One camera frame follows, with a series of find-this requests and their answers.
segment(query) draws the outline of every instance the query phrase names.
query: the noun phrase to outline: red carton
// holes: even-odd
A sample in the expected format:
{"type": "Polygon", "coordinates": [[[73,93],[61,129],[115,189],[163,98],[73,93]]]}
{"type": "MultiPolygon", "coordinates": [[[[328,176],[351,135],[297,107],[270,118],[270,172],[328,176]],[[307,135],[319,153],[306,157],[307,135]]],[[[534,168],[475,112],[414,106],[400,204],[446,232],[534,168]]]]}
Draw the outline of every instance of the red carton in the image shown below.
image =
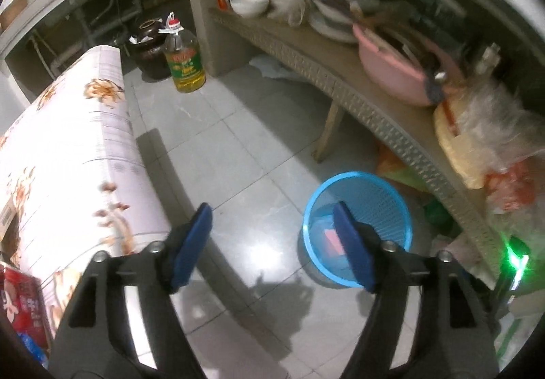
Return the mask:
{"type": "Polygon", "coordinates": [[[15,268],[0,265],[0,296],[3,311],[14,330],[27,334],[48,352],[45,314],[37,280],[15,268]]]}

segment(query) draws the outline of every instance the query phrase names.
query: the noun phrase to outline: shelf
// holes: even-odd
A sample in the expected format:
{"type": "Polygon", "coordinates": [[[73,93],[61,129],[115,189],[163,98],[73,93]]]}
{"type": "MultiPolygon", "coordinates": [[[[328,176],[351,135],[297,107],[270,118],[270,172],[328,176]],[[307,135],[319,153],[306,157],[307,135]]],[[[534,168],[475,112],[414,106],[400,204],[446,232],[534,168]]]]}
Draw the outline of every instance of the shelf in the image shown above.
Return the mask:
{"type": "Polygon", "coordinates": [[[431,108],[410,107],[367,78],[356,46],[328,40],[309,26],[242,19],[209,10],[212,19],[307,78],[413,168],[475,243],[494,273],[502,242],[486,223],[484,191],[468,190],[443,153],[431,108]]]}

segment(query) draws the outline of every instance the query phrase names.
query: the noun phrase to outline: green label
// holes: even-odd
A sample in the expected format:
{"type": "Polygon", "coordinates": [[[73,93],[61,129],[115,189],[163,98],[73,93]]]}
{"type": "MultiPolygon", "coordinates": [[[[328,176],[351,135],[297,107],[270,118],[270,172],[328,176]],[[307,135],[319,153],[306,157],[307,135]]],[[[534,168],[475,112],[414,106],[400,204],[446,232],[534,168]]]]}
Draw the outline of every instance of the green label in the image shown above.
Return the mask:
{"type": "Polygon", "coordinates": [[[187,79],[202,72],[201,53],[194,49],[167,54],[168,67],[173,78],[187,79]]]}

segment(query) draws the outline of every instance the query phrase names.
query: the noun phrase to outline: shelf leg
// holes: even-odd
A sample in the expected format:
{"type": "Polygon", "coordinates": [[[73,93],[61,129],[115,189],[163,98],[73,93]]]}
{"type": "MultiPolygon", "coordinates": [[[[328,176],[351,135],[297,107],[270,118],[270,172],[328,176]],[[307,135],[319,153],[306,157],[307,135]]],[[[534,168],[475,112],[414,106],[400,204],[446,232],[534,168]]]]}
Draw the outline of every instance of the shelf leg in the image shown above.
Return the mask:
{"type": "Polygon", "coordinates": [[[314,157],[314,160],[318,162],[318,164],[323,161],[324,154],[329,147],[331,138],[337,133],[343,116],[344,108],[335,101],[331,101],[331,108],[329,108],[328,119],[325,121],[324,131],[318,140],[316,150],[312,153],[312,157],[314,157]]]}

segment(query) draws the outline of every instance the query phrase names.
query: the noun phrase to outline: plastic bottle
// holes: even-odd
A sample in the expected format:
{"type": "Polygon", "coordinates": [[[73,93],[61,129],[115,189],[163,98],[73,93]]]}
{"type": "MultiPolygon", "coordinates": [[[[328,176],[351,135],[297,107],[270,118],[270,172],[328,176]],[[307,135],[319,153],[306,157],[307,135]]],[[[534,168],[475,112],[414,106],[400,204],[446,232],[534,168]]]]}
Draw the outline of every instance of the plastic bottle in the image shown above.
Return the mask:
{"type": "Polygon", "coordinates": [[[181,26],[173,12],[167,19],[166,28],[160,32],[168,34],[165,56],[176,89],[184,93],[200,89],[206,81],[206,75],[197,37],[181,26]]]}

